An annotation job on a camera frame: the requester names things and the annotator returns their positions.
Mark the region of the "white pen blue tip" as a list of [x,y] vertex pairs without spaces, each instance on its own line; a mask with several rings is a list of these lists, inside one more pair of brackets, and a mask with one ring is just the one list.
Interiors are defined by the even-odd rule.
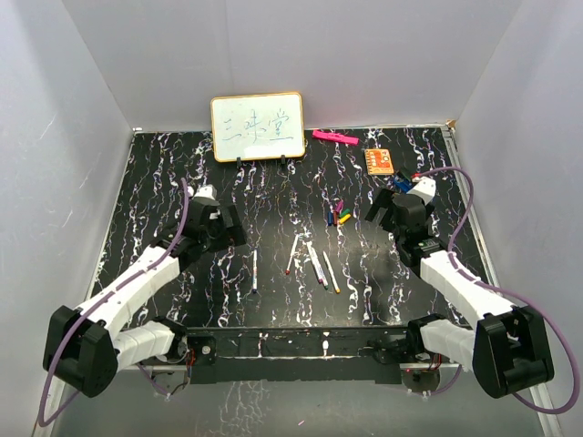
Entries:
[[252,283],[251,292],[258,292],[258,250],[254,249],[252,252]]

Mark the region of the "white pen red tip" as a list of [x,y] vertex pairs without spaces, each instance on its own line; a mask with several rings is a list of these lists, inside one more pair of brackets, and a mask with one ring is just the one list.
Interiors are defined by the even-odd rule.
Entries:
[[293,240],[292,245],[291,245],[290,257],[289,257],[288,264],[287,264],[287,267],[285,270],[286,275],[289,275],[291,273],[292,262],[293,262],[293,259],[294,259],[295,253],[296,253],[299,237],[300,236],[297,234],[294,236],[294,240]]

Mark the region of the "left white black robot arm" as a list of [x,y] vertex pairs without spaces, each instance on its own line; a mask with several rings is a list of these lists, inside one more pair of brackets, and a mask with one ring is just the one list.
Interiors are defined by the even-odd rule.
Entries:
[[167,226],[109,286],[71,309],[61,306],[49,321],[43,368],[89,398],[99,395],[127,367],[161,356],[169,363],[188,352],[178,323],[154,320],[126,330],[134,314],[159,290],[206,253],[245,244],[232,204],[196,196],[187,215]]

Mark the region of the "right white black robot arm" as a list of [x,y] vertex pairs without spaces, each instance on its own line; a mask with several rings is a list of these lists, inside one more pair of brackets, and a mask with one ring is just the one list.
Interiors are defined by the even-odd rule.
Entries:
[[444,242],[430,230],[432,211],[413,191],[383,188],[365,216],[380,221],[393,235],[401,262],[441,293],[468,324],[456,326],[439,314],[411,320],[407,353],[417,361],[446,356],[471,370],[495,399],[551,381],[554,364],[542,315],[479,286],[468,269],[454,265]]

